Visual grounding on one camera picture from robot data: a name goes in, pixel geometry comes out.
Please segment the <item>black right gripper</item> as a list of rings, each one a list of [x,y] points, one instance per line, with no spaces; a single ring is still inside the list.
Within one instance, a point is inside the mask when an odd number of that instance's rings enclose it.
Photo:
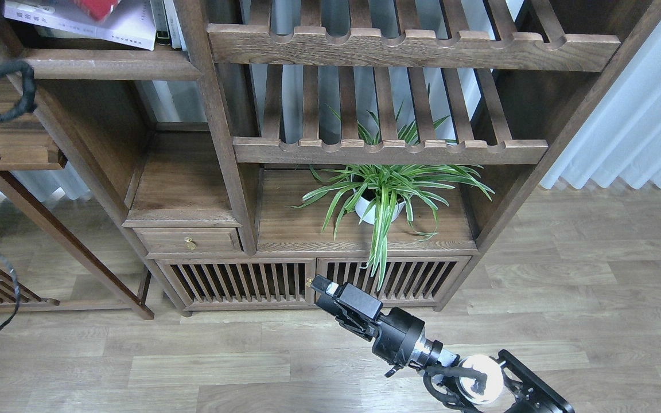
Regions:
[[[375,355],[394,368],[425,368],[423,320],[398,307],[383,314],[383,304],[377,298],[352,284],[339,285],[322,275],[316,275],[310,287],[317,293],[317,306],[347,331],[372,341]]]

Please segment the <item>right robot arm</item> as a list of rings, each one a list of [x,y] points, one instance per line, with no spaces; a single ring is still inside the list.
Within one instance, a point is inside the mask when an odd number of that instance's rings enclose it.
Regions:
[[[499,351],[497,358],[462,357],[427,339],[423,320],[398,307],[384,314],[381,301],[352,284],[340,285],[318,275],[311,286],[319,293],[317,306],[347,331],[372,343],[372,352],[391,366],[387,377],[402,368],[415,369],[426,390],[446,408],[478,412],[507,389],[514,397],[510,412],[573,411],[508,350]]]

